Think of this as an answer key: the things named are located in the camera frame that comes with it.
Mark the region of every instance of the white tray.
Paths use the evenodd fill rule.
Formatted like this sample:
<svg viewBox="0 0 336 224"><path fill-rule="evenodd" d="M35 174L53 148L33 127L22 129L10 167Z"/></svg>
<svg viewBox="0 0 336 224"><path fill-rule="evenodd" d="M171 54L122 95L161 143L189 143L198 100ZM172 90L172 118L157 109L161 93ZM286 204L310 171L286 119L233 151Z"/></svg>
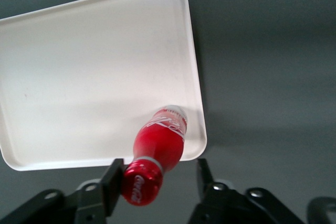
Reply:
<svg viewBox="0 0 336 224"><path fill-rule="evenodd" d="M15 170L132 160L160 107L181 106L182 160L206 146L188 0L80 0L0 20L0 147Z"/></svg>

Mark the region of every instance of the coca-cola bottle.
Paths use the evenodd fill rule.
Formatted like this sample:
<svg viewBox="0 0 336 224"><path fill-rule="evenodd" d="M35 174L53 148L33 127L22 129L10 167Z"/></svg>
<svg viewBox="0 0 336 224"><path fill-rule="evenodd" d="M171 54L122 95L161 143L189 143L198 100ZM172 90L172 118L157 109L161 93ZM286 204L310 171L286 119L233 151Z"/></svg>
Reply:
<svg viewBox="0 0 336 224"><path fill-rule="evenodd" d="M174 168L182 156L186 128L184 111L169 105L140 129L133 146L134 160L124 172L121 186L129 203L144 206L156 198L163 174Z"/></svg>

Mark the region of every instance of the gray table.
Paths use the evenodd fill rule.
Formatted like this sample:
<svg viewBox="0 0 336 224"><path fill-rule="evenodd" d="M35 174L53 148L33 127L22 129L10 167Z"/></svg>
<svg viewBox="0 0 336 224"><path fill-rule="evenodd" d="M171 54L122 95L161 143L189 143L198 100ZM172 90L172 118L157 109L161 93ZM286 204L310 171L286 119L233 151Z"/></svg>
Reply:
<svg viewBox="0 0 336 224"><path fill-rule="evenodd" d="M69 1L0 0L0 18ZM336 0L189 2L208 135L202 156L216 178L241 193L265 187L305 221L310 199L336 197ZM41 190L70 193L104 169L17 172L1 158L0 218ZM186 223L198 201L195 162L183 162L155 203L120 198L109 223Z"/></svg>

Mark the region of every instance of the bottle label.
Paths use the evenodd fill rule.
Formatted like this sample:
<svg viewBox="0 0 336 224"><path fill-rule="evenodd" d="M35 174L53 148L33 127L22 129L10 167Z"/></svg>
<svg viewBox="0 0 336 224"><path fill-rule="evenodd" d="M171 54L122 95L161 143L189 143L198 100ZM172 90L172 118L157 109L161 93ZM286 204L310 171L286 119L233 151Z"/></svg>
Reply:
<svg viewBox="0 0 336 224"><path fill-rule="evenodd" d="M142 176L136 175L134 177L134 185L132 189L132 197L131 200L140 204L141 199L142 199L142 193L141 193L141 188L142 185L145 183L145 180L143 179Z"/></svg>
<svg viewBox="0 0 336 224"><path fill-rule="evenodd" d="M158 116L150 120L144 127L150 127L153 124L157 124L157 125L168 128L169 130L175 132L180 137L182 137L184 141L184 131L182 129L182 126L174 119L168 118L167 116Z"/></svg>

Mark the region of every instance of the red bottle cap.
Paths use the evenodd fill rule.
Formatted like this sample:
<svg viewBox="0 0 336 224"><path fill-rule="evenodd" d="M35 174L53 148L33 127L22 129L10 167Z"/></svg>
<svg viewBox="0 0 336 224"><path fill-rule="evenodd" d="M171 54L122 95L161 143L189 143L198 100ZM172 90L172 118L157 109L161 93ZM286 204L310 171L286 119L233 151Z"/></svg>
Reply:
<svg viewBox="0 0 336 224"><path fill-rule="evenodd" d="M147 205L158 195L162 179L162 172L155 163L137 159L124 172L121 194L132 205Z"/></svg>

